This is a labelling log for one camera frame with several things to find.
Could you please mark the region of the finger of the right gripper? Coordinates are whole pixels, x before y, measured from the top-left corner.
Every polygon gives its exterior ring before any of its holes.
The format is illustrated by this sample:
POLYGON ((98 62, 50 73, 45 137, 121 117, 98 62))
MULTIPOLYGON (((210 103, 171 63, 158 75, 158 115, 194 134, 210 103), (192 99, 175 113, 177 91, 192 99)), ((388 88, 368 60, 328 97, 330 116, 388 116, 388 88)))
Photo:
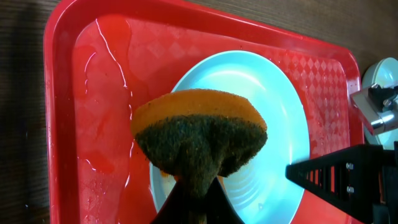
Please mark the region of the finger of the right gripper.
POLYGON ((397 223, 397 149, 358 144, 286 167, 285 176, 363 223, 397 223))

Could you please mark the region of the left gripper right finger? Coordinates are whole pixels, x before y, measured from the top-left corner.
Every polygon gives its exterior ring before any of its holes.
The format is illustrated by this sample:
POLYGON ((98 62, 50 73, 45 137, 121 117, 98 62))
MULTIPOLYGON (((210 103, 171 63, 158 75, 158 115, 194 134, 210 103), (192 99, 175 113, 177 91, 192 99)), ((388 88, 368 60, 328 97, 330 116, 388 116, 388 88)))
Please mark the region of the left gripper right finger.
POLYGON ((244 224, 234 210, 217 177, 205 197, 207 224, 244 224))

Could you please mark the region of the white plate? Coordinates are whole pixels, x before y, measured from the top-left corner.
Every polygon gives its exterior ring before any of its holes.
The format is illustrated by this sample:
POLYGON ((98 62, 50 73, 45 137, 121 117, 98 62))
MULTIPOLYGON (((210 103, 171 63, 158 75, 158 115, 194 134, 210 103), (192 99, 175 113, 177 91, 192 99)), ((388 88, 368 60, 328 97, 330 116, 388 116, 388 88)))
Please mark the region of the white plate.
POLYGON ((174 91, 212 89, 247 98, 267 124, 267 142, 240 170, 222 180, 244 223, 290 223, 304 189, 286 178, 286 167, 310 155, 303 104, 285 73, 258 54, 231 50, 191 68, 174 91))
MULTIPOLYGON (((395 58, 382 59, 366 70, 361 82, 362 88, 370 87, 375 83, 382 87, 397 83, 397 60, 395 58)), ((368 143, 382 145, 386 150, 394 149, 394 141, 397 140, 397 129, 375 136, 371 135, 366 127, 363 130, 368 143)))

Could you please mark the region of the orange green sponge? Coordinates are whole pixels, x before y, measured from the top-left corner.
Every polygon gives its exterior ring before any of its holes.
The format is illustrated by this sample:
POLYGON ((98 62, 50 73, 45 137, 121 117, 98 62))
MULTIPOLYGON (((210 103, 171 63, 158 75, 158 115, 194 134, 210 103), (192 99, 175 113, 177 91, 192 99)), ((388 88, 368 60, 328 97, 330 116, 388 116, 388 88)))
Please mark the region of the orange green sponge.
POLYGON ((202 199, 217 176, 248 163, 267 141, 267 124, 244 97, 217 90, 183 90, 135 110, 131 132, 146 157, 202 199))

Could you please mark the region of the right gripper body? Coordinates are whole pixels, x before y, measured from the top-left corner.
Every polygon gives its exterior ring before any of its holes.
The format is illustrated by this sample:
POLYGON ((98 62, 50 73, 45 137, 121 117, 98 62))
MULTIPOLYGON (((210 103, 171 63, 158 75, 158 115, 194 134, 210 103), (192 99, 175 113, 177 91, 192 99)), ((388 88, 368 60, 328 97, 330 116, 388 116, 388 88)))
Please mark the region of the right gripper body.
POLYGON ((378 135, 397 129, 397 84, 382 87, 375 83, 350 95, 359 118, 370 132, 378 135))

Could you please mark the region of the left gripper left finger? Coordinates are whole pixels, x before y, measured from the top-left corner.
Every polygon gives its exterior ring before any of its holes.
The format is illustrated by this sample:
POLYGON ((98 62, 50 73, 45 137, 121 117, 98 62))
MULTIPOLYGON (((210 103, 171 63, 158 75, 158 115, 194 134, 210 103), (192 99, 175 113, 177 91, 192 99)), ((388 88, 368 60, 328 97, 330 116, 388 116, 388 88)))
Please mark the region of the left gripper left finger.
POLYGON ((179 180, 150 224, 187 224, 188 214, 184 185, 179 180))

